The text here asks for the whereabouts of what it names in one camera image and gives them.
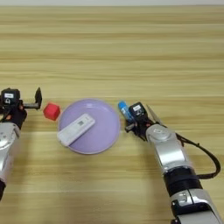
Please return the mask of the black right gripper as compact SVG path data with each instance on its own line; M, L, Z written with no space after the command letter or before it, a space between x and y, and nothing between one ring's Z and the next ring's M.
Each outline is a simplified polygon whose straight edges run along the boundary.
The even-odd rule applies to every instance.
M146 130L153 125L154 122L150 118L143 118L138 120L136 123L131 123L125 127L127 132L134 130L134 134L141 138L143 141L146 141Z

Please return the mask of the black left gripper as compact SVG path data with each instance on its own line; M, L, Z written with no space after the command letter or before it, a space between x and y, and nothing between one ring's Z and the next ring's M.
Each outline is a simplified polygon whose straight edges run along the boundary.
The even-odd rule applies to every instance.
M35 94L35 103L22 103L16 105L0 105L0 123L14 123L20 129L27 117L27 109L40 109L42 104L42 93L40 87Z

